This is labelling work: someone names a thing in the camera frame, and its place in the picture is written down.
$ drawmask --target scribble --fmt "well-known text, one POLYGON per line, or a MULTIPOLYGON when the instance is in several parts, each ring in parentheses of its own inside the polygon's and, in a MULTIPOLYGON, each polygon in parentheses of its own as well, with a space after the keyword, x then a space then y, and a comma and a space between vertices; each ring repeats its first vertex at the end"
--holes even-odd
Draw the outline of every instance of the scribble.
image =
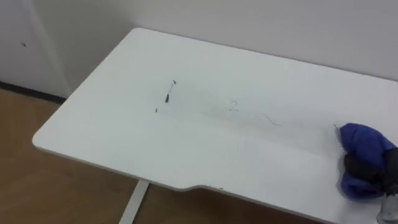
POLYGON ((169 98, 170 98, 169 95, 170 95, 170 92, 172 91, 173 86, 174 86, 175 84, 177 84, 177 82, 176 82, 175 80, 173 80, 172 86, 170 87, 170 90, 169 90, 169 92, 167 93, 165 103, 168 103, 168 102, 169 102, 169 98))
POLYGON ((265 113, 261 113, 261 114, 264 115, 268 119, 268 121, 271 122, 271 124, 281 126, 281 124, 274 123, 265 113))

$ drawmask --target wooden floor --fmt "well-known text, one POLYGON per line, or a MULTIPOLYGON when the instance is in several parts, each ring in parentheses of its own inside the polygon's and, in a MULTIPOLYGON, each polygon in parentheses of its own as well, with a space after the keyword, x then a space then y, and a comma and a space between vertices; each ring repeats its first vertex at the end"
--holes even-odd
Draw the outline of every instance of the wooden floor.
MULTIPOLYGON (((118 223, 136 180, 36 150, 32 136, 58 105, 0 90, 0 106, 0 223, 118 223)), ((209 190, 151 185, 134 223, 315 222, 209 190)))

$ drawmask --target white table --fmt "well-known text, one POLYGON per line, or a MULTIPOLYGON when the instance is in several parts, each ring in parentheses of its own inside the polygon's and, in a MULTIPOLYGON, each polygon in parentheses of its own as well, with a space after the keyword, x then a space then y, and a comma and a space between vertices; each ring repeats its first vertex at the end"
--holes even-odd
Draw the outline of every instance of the white table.
POLYGON ((33 142, 140 179, 121 223, 150 182, 367 224, 380 204, 341 195, 334 125, 367 124, 398 142, 397 111, 396 82, 134 29, 33 142))

